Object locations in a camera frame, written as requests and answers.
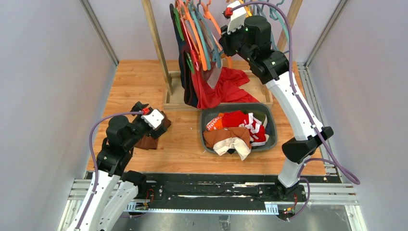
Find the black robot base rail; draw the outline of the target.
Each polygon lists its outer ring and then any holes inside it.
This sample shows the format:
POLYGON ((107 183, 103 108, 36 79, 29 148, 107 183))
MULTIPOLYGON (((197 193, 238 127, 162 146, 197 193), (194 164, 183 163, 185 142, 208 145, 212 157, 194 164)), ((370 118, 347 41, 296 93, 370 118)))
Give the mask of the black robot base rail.
POLYGON ((314 205, 354 206, 353 186, 335 177, 307 177, 288 195, 261 175, 147 175, 145 190, 125 201, 123 217, 149 213, 275 215, 289 220, 314 205))

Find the red underwear white trim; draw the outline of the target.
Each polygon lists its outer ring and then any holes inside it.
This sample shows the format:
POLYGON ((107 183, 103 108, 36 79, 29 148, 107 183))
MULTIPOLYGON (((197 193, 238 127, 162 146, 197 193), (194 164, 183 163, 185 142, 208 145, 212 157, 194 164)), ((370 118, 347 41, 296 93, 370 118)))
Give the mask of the red underwear white trim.
POLYGON ((234 111, 224 113, 222 117, 222 126, 225 128, 241 127, 249 131, 252 146, 262 146, 269 140, 266 134, 265 126, 258 120, 253 113, 244 113, 234 111))

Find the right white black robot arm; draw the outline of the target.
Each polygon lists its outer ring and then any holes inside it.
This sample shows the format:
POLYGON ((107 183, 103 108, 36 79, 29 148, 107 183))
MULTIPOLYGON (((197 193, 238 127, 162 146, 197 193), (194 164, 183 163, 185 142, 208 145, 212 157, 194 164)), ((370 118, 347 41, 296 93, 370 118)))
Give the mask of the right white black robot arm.
POLYGON ((221 28, 219 43, 227 56, 237 54, 246 60, 289 120, 294 137, 282 145, 286 159, 276 182, 282 194, 289 194, 299 183, 298 174, 304 162, 334 132, 315 118, 299 92, 290 62, 284 53, 272 49, 270 37, 271 25, 266 18, 232 16, 228 25, 221 28))

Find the teal plastic clip hanger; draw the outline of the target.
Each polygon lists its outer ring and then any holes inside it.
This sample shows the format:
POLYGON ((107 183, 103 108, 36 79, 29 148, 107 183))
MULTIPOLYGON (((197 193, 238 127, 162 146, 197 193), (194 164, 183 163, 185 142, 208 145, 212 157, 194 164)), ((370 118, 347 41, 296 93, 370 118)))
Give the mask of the teal plastic clip hanger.
MULTIPOLYGON (((257 5, 257 15, 261 15, 261 16, 263 16, 264 18, 266 18, 266 15, 265 15, 265 13, 264 13, 264 7, 265 7, 265 5, 262 5, 262 6, 257 5)), ((268 17, 269 17, 270 19, 272 19, 273 21, 279 21, 279 23, 280 23, 280 25, 282 26, 282 29, 283 29, 283 31, 284 31, 285 38, 287 39, 287 42, 289 42, 289 37, 290 37, 290 36, 289 36, 289 31, 288 31, 288 29, 287 29, 285 20, 282 18, 281 14, 278 13, 278 12, 276 11, 276 9, 274 9, 273 7, 269 7, 269 16, 268 16, 268 17)), ((289 54, 289 52, 290 52, 289 49, 287 49, 287 50, 284 51, 283 48, 282 48, 282 49, 278 48, 277 43, 275 42, 275 39, 274 39, 274 36, 273 36, 273 33, 272 33, 272 32, 271 32, 271 45, 272 45, 272 48, 273 48, 274 50, 283 51, 284 54, 289 54)))

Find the pale pink underwear cream waistband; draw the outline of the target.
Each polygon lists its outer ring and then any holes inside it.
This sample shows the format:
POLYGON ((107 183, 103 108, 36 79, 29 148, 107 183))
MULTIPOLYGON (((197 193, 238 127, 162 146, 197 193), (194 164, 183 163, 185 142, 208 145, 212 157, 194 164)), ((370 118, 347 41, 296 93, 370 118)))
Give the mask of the pale pink underwear cream waistband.
POLYGON ((218 83, 222 66, 220 68, 217 67, 217 62, 213 56, 213 52, 214 52, 214 45, 212 43, 213 36, 212 35, 210 36, 208 35, 208 32, 205 32, 204 39, 207 45, 211 69, 207 71, 203 71, 203 75, 204 75, 203 78, 207 82, 208 86, 214 89, 218 83))

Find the brown underwear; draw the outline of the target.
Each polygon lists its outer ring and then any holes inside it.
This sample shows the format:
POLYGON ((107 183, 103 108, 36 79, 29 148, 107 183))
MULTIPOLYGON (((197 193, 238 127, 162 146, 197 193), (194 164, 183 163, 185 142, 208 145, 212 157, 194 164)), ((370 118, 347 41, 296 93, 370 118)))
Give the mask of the brown underwear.
POLYGON ((246 128, 222 128, 203 132, 204 143, 207 148, 213 149, 219 156, 234 150, 243 161, 250 154, 251 137, 246 128))

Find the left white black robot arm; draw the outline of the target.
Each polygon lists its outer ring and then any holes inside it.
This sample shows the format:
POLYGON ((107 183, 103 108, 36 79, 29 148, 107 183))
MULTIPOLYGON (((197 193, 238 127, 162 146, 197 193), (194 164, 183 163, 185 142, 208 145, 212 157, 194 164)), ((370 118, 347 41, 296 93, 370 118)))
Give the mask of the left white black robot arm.
POLYGON ((165 119, 163 111, 136 102, 130 112, 108 115, 93 125, 89 148, 94 172, 69 231, 110 231, 131 200, 147 192, 147 177, 136 171, 126 172, 125 168, 143 137, 157 139, 167 131, 165 119), (93 134, 105 120, 106 137, 101 151, 95 154, 93 134))

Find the yellow plastic clip hanger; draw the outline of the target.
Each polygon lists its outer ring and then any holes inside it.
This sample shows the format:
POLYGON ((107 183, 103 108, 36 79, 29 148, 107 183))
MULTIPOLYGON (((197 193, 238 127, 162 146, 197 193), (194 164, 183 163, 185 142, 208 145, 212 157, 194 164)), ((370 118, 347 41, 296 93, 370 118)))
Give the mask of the yellow plastic clip hanger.
MULTIPOLYGON (((239 0, 239 2, 240 2, 240 4, 244 4, 244 3, 246 3, 246 0, 239 0)), ((244 6, 244 8, 245 8, 245 11, 246 11, 246 17, 250 17, 250 16, 252 16, 253 14, 252 14, 252 10, 251 10, 251 7, 250 6, 244 6)))

